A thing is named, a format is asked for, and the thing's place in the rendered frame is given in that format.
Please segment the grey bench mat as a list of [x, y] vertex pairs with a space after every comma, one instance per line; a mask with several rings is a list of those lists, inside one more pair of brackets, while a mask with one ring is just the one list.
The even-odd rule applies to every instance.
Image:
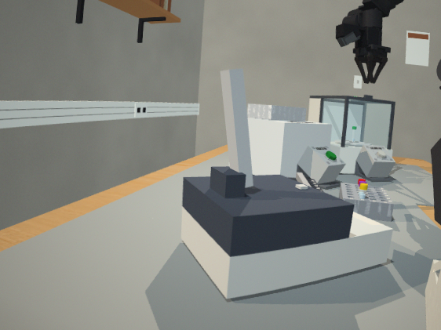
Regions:
[[181, 239], [183, 177], [228, 151], [0, 252], [0, 330], [426, 330], [425, 288], [441, 230], [433, 178], [395, 163], [386, 263], [226, 299]]

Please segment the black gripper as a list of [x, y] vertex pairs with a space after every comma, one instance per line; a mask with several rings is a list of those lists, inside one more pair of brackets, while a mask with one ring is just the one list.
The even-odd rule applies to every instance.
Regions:
[[[380, 28], [378, 28], [378, 45], [380, 45], [380, 46], [371, 44], [371, 45], [365, 45], [365, 46], [361, 46], [361, 47], [353, 49], [353, 53], [355, 53], [355, 56], [356, 56], [355, 62], [356, 62], [357, 66], [360, 70], [360, 73], [363, 77], [363, 81], [366, 84], [369, 84], [369, 82], [370, 83], [376, 82], [379, 74], [381, 73], [383, 67], [385, 66], [385, 64], [388, 61], [387, 53], [391, 52], [391, 48], [381, 46], [382, 30], [379, 30], [379, 29]], [[364, 57], [365, 57], [365, 59], [364, 59]], [[366, 64], [367, 71], [368, 71], [367, 78], [366, 78], [362, 63]], [[379, 63], [379, 66], [378, 66], [377, 71], [373, 77], [373, 72], [374, 72], [374, 68], [375, 68], [376, 63]]]

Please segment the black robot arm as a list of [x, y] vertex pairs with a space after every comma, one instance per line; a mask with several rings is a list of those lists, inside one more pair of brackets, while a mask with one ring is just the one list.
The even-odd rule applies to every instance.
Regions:
[[355, 43], [355, 48], [378, 45], [378, 28], [382, 30], [382, 18], [387, 17], [390, 10], [403, 1], [363, 0], [363, 5], [350, 11], [342, 24], [336, 26], [336, 39], [340, 46], [351, 42]]

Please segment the yellow-capped sample tube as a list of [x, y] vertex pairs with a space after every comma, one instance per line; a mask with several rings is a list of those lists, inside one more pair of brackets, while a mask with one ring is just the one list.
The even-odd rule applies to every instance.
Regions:
[[368, 187], [368, 184], [366, 184], [366, 183], [360, 184], [360, 187], [359, 187], [359, 189], [360, 189], [359, 198], [360, 199], [365, 199], [367, 187]]

